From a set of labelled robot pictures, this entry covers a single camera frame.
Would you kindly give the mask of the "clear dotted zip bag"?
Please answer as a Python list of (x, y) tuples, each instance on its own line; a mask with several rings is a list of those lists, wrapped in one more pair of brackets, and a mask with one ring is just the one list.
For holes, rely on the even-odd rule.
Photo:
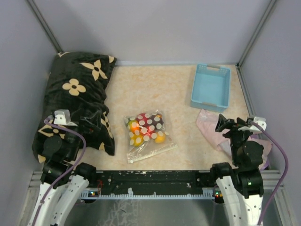
[(163, 111), (146, 111), (125, 116), (127, 129), (127, 161), (134, 163), (178, 147), (171, 137)]

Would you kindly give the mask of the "dark brown toy fruit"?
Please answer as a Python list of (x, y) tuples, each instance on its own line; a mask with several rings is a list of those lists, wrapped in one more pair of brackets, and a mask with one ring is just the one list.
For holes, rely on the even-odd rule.
[(151, 125), (153, 125), (156, 129), (162, 129), (164, 124), (162, 114), (157, 113), (152, 115), (150, 119), (152, 120)]

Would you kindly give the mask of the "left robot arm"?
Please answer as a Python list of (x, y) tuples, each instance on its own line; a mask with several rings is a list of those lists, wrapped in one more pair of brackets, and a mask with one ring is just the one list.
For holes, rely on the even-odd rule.
[(30, 226), (63, 226), (78, 196), (98, 181), (96, 168), (80, 160), (87, 142), (78, 125), (69, 118), (49, 115), (44, 124), (65, 131), (65, 136), (54, 135), (43, 143), (45, 158), (39, 196)]

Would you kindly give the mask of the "green orange toy mango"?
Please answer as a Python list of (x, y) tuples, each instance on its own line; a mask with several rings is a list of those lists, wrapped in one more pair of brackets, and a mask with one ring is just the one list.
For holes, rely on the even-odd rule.
[(129, 144), (135, 147), (139, 147), (143, 143), (143, 136), (140, 132), (140, 125), (136, 120), (132, 120), (128, 123), (127, 128), (129, 129)]

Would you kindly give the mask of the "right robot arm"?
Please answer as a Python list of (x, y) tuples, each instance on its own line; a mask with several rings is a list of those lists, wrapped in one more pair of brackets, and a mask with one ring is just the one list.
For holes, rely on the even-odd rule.
[(231, 226), (261, 226), (264, 195), (259, 166), (263, 163), (264, 147), (248, 138), (253, 134), (253, 119), (226, 119), (218, 116), (215, 131), (230, 140), (233, 169), (228, 162), (215, 163), (210, 169), (210, 181), (222, 194)]

